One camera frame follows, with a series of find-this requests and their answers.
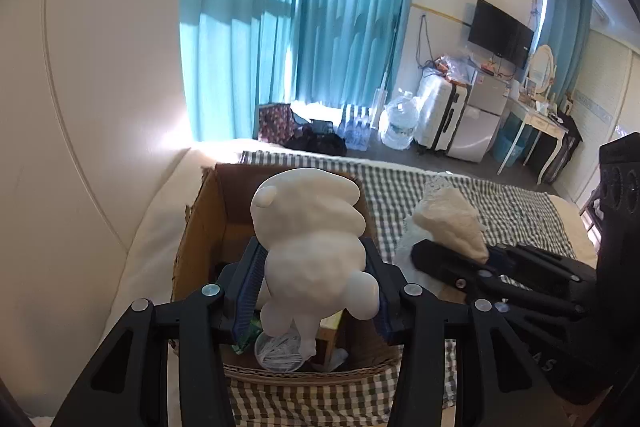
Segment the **clear lid blue jar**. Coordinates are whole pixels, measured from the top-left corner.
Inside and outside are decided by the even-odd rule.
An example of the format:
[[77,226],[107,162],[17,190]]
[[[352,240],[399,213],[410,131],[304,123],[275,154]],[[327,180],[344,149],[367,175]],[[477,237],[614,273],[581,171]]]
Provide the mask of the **clear lid blue jar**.
[[299,353],[300,337],[292,326],[285,334],[271,337],[262,332],[254,343],[254,355],[260,367],[274,373],[292,373],[305,359]]

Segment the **green snack packet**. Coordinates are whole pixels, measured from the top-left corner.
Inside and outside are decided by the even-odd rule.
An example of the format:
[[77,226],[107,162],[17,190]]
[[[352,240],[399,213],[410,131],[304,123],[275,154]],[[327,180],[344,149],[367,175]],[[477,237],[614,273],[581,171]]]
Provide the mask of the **green snack packet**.
[[256,339],[261,333],[262,322],[258,319],[258,317],[256,317],[256,315],[253,315],[250,319],[250,323],[248,323],[246,331],[240,337],[239,342],[231,346],[232,351],[236,355],[242,355],[246,351],[252,349]]

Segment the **orange white medicine box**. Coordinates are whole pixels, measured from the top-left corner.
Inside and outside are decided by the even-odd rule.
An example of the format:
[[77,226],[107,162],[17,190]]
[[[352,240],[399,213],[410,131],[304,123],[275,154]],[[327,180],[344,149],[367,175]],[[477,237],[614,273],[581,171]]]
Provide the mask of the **orange white medicine box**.
[[314,359],[322,369],[329,367],[333,351],[336,348],[338,336],[341,332],[342,317],[343,311],[337,311],[320,321],[316,335],[317,353]]

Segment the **cardboard box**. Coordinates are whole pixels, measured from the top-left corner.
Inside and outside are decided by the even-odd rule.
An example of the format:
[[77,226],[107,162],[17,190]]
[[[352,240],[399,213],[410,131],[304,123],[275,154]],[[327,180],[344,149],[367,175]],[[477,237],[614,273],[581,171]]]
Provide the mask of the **cardboard box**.
[[[178,248],[172,277],[171,299],[188,297],[207,283],[214,283],[222,269],[241,259],[254,236],[250,200],[262,182],[285,171],[285,166],[218,164],[202,170],[198,196],[186,216],[186,229]],[[296,385],[320,381],[346,383],[380,373],[400,361],[400,351],[378,335],[371,321],[359,321],[344,312],[334,334],[334,346],[348,353],[334,373],[311,369],[290,375],[261,369],[254,355],[237,355],[221,349],[226,372],[232,379],[280,385],[292,379]]]

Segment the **wooden chair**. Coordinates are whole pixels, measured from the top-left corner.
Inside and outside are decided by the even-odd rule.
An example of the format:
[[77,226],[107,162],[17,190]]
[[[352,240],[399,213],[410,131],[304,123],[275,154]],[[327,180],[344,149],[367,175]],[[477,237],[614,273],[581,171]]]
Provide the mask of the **wooden chair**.
[[590,194],[585,205],[580,210],[580,219],[585,225],[587,233],[594,230],[597,239],[600,239],[602,233],[603,211],[600,208],[600,187],[596,187]]

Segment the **checkered bed sheet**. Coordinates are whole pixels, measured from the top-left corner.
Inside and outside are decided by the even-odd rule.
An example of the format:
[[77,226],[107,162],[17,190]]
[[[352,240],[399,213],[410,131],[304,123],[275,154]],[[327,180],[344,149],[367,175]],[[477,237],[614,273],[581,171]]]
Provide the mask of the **checkered bed sheet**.
[[[439,191],[458,190],[477,211],[466,228],[488,248],[523,244],[567,259],[582,259],[577,246],[585,235],[571,232],[577,211],[556,196],[457,174],[432,173],[397,166],[378,167],[367,161],[331,159],[304,154],[243,150],[247,165],[314,167],[345,171],[363,184],[374,219],[380,253],[399,265],[409,282],[418,283],[440,299],[461,299],[454,283],[436,275],[442,262],[460,257],[481,268],[489,254],[465,254],[453,243],[440,245],[433,235],[452,218]],[[390,412],[399,365],[388,363],[355,384],[279,385],[232,381],[232,407],[242,426],[373,426]]]

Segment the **large water jug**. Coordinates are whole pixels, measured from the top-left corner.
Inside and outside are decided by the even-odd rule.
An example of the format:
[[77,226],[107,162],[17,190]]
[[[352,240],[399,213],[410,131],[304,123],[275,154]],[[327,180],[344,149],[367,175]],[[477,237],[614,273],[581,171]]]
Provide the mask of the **large water jug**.
[[419,120],[416,100],[405,91],[388,103],[380,119],[378,139],[393,150],[407,150]]

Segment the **pack of water bottles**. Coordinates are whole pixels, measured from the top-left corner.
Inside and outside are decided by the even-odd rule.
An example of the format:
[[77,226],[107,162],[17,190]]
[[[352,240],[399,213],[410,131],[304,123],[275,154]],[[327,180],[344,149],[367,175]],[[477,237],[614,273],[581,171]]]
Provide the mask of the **pack of water bottles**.
[[336,133],[345,141],[349,150],[365,152],[369,148],[372,121],[373,113],[370,107],[346,104]]

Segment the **floral shopping bag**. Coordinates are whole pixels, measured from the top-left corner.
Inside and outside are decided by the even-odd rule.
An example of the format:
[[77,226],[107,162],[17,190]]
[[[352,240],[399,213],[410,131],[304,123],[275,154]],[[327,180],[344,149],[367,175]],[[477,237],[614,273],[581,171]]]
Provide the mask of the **floral shopping bag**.
[[258,107],[260,142],[283,145],[295,135],[298,127],[290,104],[271,103]]

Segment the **black clothes pile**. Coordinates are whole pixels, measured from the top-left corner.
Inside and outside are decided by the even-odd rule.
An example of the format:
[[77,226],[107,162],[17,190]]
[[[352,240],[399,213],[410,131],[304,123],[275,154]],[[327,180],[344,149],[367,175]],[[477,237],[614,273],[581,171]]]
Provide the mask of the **black clothes pile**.
[[347,146],[343,138],[335,132],[318,132],[313,124],[303,124],[284,143],[289,150],[345,157]]

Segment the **white suitcase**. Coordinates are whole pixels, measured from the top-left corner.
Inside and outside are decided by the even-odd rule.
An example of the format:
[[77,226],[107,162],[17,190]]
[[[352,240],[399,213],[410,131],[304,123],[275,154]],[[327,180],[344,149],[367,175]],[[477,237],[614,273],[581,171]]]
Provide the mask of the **white suitcase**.
[[427,150],[446,152],[456,133],[469,94],[466,82],[426,72],[419,84],[419,120],[413,140]]

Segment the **silver mini fridge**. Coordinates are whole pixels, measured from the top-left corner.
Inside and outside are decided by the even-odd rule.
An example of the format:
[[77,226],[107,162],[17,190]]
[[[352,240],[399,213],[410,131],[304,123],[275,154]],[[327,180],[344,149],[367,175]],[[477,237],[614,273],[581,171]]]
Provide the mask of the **silver mini fridge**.
[[474,72],[471,92],[447,150],[449,157],[475,164],[482,161],[498,130],[509,91],[508,84],[496,76]]

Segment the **oval vanity mirror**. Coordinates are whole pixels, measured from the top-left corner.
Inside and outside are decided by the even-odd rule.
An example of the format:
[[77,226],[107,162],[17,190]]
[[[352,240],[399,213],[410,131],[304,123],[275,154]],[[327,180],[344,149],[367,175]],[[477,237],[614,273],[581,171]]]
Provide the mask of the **oval vanity mirror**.
[[551,86],[555,59],[548,44],[538,46],[530,57],[525,72],[525,88],[533,94],[543,94]]

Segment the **teal curtain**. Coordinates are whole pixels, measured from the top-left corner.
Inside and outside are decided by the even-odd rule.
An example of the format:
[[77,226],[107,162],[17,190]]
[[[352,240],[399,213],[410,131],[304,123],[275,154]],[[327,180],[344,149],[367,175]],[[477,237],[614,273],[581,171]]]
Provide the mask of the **teal curtain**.
[[372,105],[396,80],[410,2],[180,0],[194,138],[251,138],[270,103]]

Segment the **black wall television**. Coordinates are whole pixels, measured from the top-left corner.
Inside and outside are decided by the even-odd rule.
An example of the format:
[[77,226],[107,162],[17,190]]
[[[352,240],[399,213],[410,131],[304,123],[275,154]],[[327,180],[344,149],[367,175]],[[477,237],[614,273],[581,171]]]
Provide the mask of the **black wall television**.
[[516,68],[526,65],[534,32],[503,10],[477,0],[468,40]]

